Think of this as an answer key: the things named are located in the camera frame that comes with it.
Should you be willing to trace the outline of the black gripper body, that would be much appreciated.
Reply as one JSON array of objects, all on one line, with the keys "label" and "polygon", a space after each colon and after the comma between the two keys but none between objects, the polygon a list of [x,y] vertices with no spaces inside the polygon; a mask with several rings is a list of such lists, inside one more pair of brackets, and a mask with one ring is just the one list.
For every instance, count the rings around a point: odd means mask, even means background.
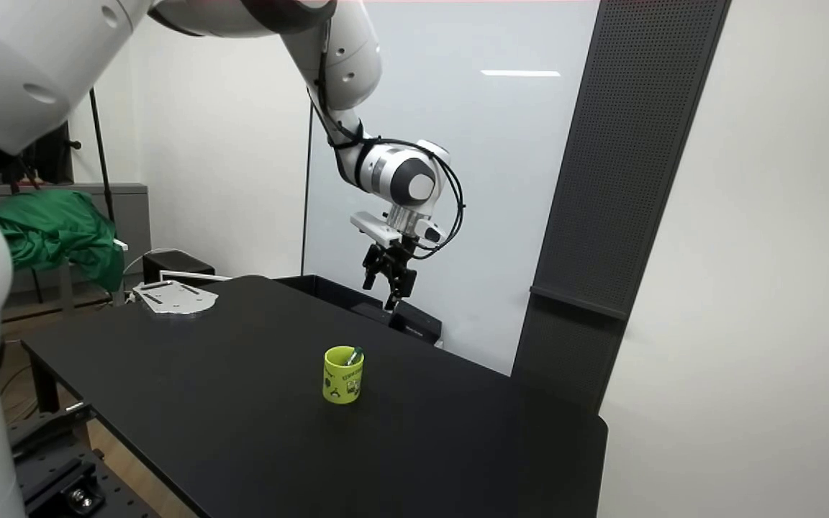
[{"label": "black gripper body", "polygon": [[392,246],[372,245],[362,258],[362,266],[374,269],[378,275],[385,275],[392,289],[401,279],[408,281],[408,289],[411,289],[417,274],[408,266],[408,258],[411,258],[411,251],[405,245],[392,245]]}]

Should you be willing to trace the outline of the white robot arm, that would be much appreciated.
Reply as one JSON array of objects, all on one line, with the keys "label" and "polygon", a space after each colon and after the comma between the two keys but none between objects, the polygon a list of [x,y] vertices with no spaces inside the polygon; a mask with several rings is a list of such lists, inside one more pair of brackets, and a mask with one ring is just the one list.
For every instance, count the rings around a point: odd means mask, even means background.
[{"label": "white robot arm", "polygon": [[[339,174],[392,205],[388,216],[359,212],[355,225],[378,251],[424,236],[440,161],[417,144],[372,136],[355,114],[379,79],[379,46],[362,0],[0,0],[0,173],[66,120],[140,19],[194,36],[276,33],[309,84]],[[24,264],[8,242],[14,219],[87,205],[83,192],[60,186],[11,197],[0,212],[0,311]],[[0,518],[24,515],[0,406]]]}]

